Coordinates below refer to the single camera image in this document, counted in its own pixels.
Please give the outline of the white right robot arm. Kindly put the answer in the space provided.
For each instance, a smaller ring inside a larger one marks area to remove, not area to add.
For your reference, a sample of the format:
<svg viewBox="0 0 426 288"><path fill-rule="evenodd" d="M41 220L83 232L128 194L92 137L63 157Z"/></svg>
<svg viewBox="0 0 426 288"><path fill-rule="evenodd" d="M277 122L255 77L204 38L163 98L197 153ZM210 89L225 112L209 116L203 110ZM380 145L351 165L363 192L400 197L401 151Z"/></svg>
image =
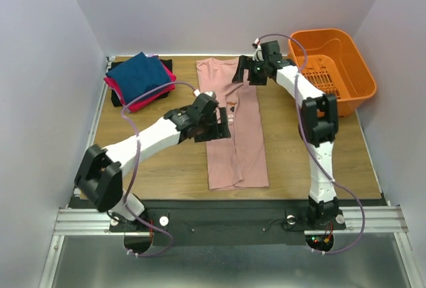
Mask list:
<svg viewBox="0 0 426 288"><path fill-rule="evenodd" d="M265 85L270 78L293 96L299 133L310 157L306 220L311 227L323 227L339 213L332 165L339 128L336 96L316 88L291 60L282 57L276 61L256 61L242 55L232 81L242 82L245 74L250 85Z"/></svg>

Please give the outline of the pink printed t-shirt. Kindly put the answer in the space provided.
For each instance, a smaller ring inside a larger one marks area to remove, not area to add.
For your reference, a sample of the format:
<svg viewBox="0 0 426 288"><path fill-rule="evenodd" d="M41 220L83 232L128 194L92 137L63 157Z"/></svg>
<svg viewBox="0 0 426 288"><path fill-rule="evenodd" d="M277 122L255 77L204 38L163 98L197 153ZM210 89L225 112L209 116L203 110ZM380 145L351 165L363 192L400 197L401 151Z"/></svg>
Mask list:
<svg viewBox="0 0 426 288"><path fill-rule="evenodd" d="M226 109L230 137L206 143L210 190L269 186L264 133L256 87L233 83L238 59L208 58L196 62L199 88L213 91Z"/></svg>

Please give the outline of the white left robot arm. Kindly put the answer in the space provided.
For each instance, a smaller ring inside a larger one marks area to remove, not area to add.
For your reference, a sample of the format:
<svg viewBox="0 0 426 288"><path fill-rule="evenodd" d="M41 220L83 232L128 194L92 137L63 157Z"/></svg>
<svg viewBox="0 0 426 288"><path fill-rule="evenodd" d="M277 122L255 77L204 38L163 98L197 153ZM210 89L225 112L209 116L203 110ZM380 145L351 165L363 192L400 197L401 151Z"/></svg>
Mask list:
<svg viewBox="0 0 426 288"><path fill-rule="evenodd" d="M75 185L99 212L113 212L135 231L147 226L144 204L123 188L122 179L136 176L138 165L154 154L185 140L206 142L229 138L224 107L202 113L192 106L168 111L153 125L121 142L87 148Z"/></svg>

